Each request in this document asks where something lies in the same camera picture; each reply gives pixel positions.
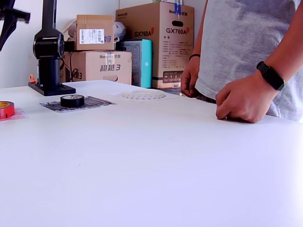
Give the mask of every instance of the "person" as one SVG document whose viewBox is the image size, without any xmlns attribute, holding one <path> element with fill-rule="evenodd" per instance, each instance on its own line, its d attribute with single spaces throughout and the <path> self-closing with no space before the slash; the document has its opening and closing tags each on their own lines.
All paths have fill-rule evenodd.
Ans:
<svg viewBox="0 0 303 227">
<path fill-rule="evenodd" d="M 255 123 L 268 114 L 300 121 L 300 2 L 207 0 L 193 55 L 181 77 L 181 92 L 216 103 L 218 119 Z M 264 63 L 257 69 L 260 61 Z"/>
</svg>

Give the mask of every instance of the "small orange object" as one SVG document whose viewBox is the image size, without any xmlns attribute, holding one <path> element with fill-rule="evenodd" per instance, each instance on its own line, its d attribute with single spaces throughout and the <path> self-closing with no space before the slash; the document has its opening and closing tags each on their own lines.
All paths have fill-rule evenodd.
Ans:
<svg viewBox="0 0 303 227">
<path fill-rule="evenodd" d="M 30 75 L 30 76 L 29 76 L 29 82 L 30 82 L 31 84 L 35 84 L 37 81 L 36 81 L 36 79 L 35 79 L 35 77 L 34 77 L 33 75 Z"/>
</svg>

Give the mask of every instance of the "black tape roll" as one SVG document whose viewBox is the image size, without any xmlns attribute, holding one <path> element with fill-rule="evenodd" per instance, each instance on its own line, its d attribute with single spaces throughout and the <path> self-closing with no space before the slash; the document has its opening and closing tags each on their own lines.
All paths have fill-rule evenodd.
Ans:
<svg viewBox="0 0 303 227">
<path fill-rule="evenodd" d="M 85 104 L 84 96 L 80 96 L 80 95 L 62 96 L 60 98 L 60 101 L 61 101 L 61 106 L 68 108 L 76 108 L 83 106 Z"/>
</svg>

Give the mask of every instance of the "hand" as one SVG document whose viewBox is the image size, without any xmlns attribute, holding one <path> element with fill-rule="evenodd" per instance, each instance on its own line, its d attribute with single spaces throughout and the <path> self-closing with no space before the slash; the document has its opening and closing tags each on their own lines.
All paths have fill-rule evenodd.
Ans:
<svg viewBox="0 0 303 227">
<path fill-rule="evenodd" d="M 217 118 L 241 118 L 250 123 L 261 121 L 277 93 L 257 71 L 227 84 L 217 94 Z"/>
<path fill-rule="evenodd" d="M 199 68 L 200 58 L 192 57 L 181 77 L 181 92 L 190 98 L 197 98 L 199 95 L 199 92 L 195 89 Z"/>
</svg>

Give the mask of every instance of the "black smartwatch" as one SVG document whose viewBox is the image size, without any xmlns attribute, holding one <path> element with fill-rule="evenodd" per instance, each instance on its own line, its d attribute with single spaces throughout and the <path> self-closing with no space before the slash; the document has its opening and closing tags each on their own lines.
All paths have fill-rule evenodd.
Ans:
<svg viewBox="0 0 303 227">
<path fill-rule="evenodd" d="M 272 67 L 267 66 L 263 61 L 257 65 L 257 69 L 261 72 L 262 77 L 275 90 L 282 91 L 285 87 L 285 80 Z"/>
</svg>

